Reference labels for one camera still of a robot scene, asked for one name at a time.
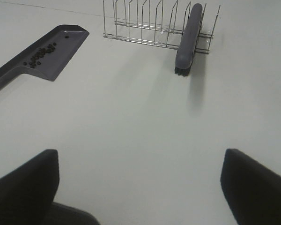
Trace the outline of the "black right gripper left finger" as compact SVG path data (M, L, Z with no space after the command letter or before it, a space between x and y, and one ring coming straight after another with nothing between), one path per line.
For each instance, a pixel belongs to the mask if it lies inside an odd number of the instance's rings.
M59 155L47 149L0 178L0 225L97 225L90 213L54 201Z

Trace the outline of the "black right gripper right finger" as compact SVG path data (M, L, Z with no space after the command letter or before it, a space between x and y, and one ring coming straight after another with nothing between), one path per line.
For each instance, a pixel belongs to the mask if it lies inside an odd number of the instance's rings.
M281 176L238 149L226 149L220 184L237 224L281 225Z

